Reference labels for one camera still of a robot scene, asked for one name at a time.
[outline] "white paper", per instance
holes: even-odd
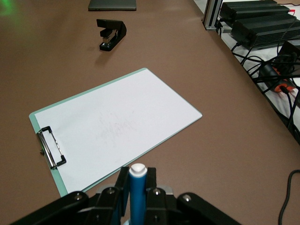
[[[66,157],[58,170],[68,193],[85,189],[201,117],[147,69],[36,114]]]

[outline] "black laptop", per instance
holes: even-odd
[[[136,10],[136,0],[90,0],[89,11]]]

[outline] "clipboard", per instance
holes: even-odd
[[[61,196],[87,191],[201,117],[147,68],[29,115]]]

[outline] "brown table surface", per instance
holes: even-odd
[[[176,196],[194,192],[245,225],[277,224],[299,145],[192,0],[136,1],[132,12],[88,12],[89,0],[0,2],[0,223],[60,197],[29,114],[148,68],[203,117],[135,162],[156,167]],[[127,27],[111,52],[99,51],[96,19]],[[299,224],[299,185],[295,175],[285,225]]]

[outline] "blue marker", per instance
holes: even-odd
[[[146,211],[146,175],[144,164],[136,163],[129,169],[130,225],[143,225]]]

